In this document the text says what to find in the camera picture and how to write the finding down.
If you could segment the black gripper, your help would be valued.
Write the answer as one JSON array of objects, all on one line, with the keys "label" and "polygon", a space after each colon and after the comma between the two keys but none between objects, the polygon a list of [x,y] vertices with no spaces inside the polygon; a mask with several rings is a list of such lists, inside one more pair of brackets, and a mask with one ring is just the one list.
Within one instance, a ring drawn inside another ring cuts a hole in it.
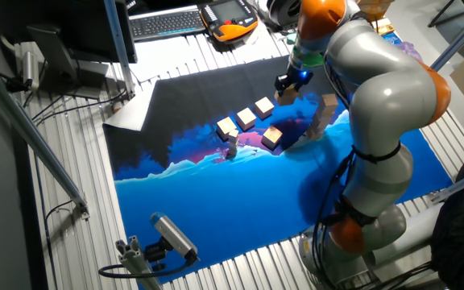
[{"label": "black gripper", "polygon": [[275,90],[282,97],[286,89],[291,85],[295,85],[296,91],[299,92],[302,87],[309,84],[312,78],[313,72],[311,70],[300,70],[293,66],[288,66],[285,75],[279,75],[275,78]]}]

